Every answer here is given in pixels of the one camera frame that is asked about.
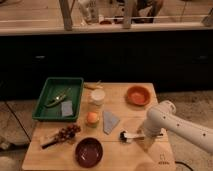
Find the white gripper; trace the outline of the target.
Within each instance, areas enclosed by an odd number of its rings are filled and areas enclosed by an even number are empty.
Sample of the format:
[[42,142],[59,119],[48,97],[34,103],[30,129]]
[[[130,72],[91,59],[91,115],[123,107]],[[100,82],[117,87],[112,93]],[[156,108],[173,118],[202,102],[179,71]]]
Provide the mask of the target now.
[[146,138],[144,139],[144,149],[148,150],[155,142],[156,140],[155,137],[157,137],[158,134],[156,132],[149,130],[148,128],[143,128],[143,132],[144,135],[146,136]]

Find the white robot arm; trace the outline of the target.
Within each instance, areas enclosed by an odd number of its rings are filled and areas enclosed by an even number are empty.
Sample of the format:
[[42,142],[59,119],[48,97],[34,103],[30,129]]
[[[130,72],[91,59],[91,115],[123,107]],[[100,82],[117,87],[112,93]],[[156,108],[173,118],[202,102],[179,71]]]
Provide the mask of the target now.
[[184,120],[175,113],[176,106],[169,100],[150,107],[142,123],[145,136],[155,138],[164,128],[213,155],[213,129]]

